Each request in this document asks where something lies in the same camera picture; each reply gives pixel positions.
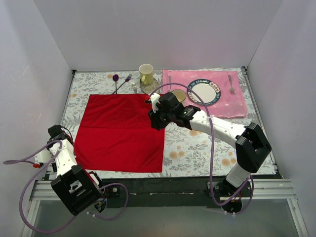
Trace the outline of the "red cloth napkin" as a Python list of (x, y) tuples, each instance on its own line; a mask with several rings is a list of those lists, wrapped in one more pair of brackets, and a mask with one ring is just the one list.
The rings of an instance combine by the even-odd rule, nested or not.
[(164, 131), (151, 128), (145, 98), (90, 95), (75, 138), (77, 163), (89, 170), (162, 172)]

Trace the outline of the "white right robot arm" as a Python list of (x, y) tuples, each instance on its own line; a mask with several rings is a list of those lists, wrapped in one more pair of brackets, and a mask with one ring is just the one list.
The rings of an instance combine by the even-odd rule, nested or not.
[(242, 183), (259, 170), (272, 150), (262, 128), (256, 123), (242, 125), (209, 117), (198, 107), (183, 106), (171, 92), (164, 95), (154, 93), (146, 102), (152, 106), (148, 113), (152, 128), (162, 130), (174, 123), (216, 137), (235, 148), (237, 163), (223, 181), (224, 192), (229, 196), (241, 191)]

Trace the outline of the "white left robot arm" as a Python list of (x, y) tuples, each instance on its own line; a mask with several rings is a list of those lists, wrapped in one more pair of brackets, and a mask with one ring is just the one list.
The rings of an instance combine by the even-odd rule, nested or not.
[(35, 155), (35, 161), (42, 165), (54, 158), (51, 164), (56, 178), (51, 181), (51, 187), (76, 216), (104, 197), (105, 185), (95, 172), (88, 173), (77, 164), (72, 137), (61, 125), (50, 127), (48, 134), (48, 147)]

